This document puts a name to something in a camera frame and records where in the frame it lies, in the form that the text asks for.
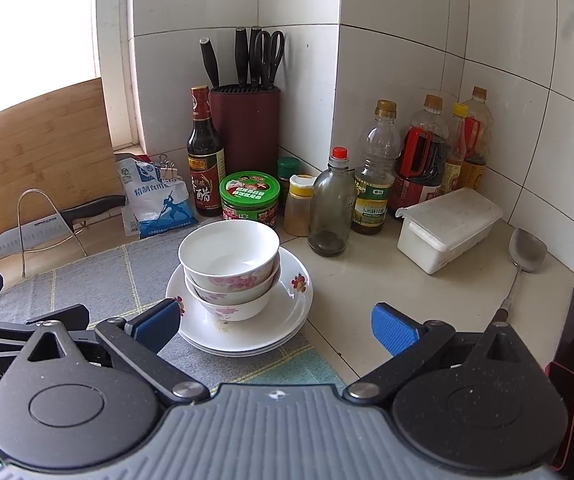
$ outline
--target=knife block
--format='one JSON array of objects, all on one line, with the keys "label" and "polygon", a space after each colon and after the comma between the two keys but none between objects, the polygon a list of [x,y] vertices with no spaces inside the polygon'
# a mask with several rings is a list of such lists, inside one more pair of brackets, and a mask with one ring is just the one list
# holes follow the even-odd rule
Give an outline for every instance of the knife block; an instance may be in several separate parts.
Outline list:
[{"label": "knife block", "polygon": [[225,149],[227,174],[276,176],[281,91],[227,85],[211,90],[211,118]]}]

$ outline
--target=plate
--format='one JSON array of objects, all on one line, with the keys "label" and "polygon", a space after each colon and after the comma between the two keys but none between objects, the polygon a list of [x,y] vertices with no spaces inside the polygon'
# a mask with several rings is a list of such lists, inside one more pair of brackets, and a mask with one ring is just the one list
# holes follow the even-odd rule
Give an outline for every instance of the plate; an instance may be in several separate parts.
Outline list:
[{"label": "plate", "polygon": [[269,346],[266,346],[264,348],[259,348],[258,350],[252,350],[250,352],[219,352],[218,350],[212,350],[210,348],[205,348],[204,346],[200,346],[198,343],[192,341],[189,337],[187,337],[183,333],[180,333],[180,331],[179,331],[179,333],[180,333],[180,336],[185,341],[187,341],[191,346],[198,348],[199,350],[202,350],[203,352],[207,352],[208,354],[218,355],[221,357],[252,357],[255,355],[260,355],[260,354],[264,354],[266,352],[270,352],[272,350],[275,350],[279,346],[284,345],[286,342],[289,341],[289,339],[294,337],[300,331],[300,329],[303,327],[303,325],[305,325],[306,321],[307,320],[303,321],[302,324],[296,330],[294,330],[287,337],[281,339],[280,341],[273,343],[273,344],[270,344]]},{"label": "plate", "polygon": [[185,271],[183,266],[178,266],[169,279],[166,296],[183,298],[185,313],[179,334],[188,342],[196,343],[197,348],[232,354],[265,349],[297,332],[307,319],[314,290],[301,261],[282,247],[279,254],[279,285],[272,289],[267,306],[257,316],[244,321],[223,321],[209,314],[189,294]]}]

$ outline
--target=wooden cutting board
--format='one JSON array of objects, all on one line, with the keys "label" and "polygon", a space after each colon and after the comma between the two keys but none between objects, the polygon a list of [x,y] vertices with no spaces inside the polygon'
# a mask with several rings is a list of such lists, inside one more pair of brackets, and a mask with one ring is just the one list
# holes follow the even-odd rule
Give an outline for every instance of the wooden cutting board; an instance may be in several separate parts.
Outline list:
[{"label": "wooden cutting board", "polygon": [[[123,194],[100,78],[0,112],[0,234],[16,227],[18,197],[33,187],[58,209]],[[23,198],[22,223],[51,213],[38,193]]]}]

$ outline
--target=green jar lid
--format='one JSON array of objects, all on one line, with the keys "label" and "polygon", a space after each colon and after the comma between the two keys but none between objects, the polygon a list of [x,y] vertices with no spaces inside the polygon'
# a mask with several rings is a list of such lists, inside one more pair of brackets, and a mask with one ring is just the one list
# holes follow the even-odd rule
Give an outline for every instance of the green jar lid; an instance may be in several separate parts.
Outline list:
[{"label": "green jar lid", "polygon": [[233,206],[244,208],[269,206],[280,193],[278,181],[260,171],[238,171],[221,181],[221,198]]},{"label": "green jar lid", "polygon": [[282,156],[278,159],[278,176],[289,178],[301,172],[301,162],[295,156]]}]

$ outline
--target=stack of bowls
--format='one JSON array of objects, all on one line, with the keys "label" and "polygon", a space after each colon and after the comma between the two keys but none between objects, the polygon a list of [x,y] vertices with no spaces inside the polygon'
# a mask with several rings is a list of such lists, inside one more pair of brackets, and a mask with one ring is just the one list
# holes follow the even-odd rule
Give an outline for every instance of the stack of bowls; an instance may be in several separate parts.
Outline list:
[{"label": "stack of bowls", "polygon": [[280,284],[279,245],[272,228],[251,220],[200,227],[178,248],[187,290],[220,319],[249,319]]}]

